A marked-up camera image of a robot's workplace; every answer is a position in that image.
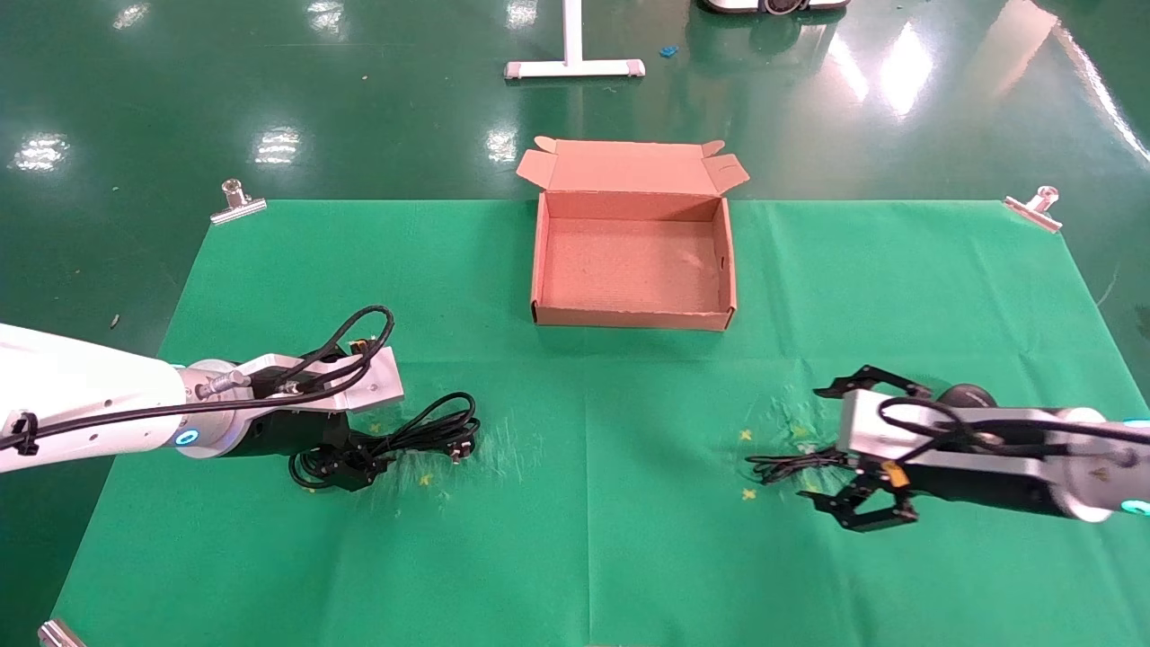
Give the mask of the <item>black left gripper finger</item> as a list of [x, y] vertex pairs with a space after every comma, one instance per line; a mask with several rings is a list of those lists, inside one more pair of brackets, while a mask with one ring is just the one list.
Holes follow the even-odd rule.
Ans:
[[309, 478], [315, 490], [363, 490], [375, 482], [375, 462], [362, 457], [309, 460]]
[[394, 462], [385, 437], [371, 437], [361, 431], [348, 434], [345, 462], [354, 468], [388, 468]]

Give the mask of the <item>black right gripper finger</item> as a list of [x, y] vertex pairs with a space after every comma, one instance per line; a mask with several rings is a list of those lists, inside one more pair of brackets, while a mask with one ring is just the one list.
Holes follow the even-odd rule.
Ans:
[[874, 392], [887, 396], [907, 396], [912, 400], [931, 401], [931, 388], [928, 386], [875, 365], [862, 365], [853, 373], [834, 377], [828, 386], [813, 388], [812, 392], [823, 400], [844, 400], [848, 394], [853, 392]]
[[[875, 492], [890, 494], [894, 496], [894, 503], [883, 509], [860, 513], [859, 508]], [[915, 504], [912, 502], [913, 494], [908, 491], [908, 479], [904, 473], [860, 472], [834, 495], [803, 492], [802, 496], [808, 499], [816, 511], [829, 513], [841, 527], [858, 533], [904, 526], [919, 519]]]

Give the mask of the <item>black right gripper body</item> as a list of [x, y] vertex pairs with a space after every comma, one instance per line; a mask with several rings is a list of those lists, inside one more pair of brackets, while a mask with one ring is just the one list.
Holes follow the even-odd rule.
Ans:
[[981, 472], [964, 468], [904, 468], [897, 484], [911, 494], [937, 496], [946, 502], [1071, 517], [1056, 503], [1051, 484], [1034, 475]]

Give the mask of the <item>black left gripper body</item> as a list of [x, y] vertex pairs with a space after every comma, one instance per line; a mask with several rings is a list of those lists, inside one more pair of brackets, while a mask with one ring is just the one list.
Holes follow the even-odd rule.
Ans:
[[356, 434], [346, 413], [271, 411], [247, 422], [243, 436], [221, 459], [264, 457], [339, 448]]

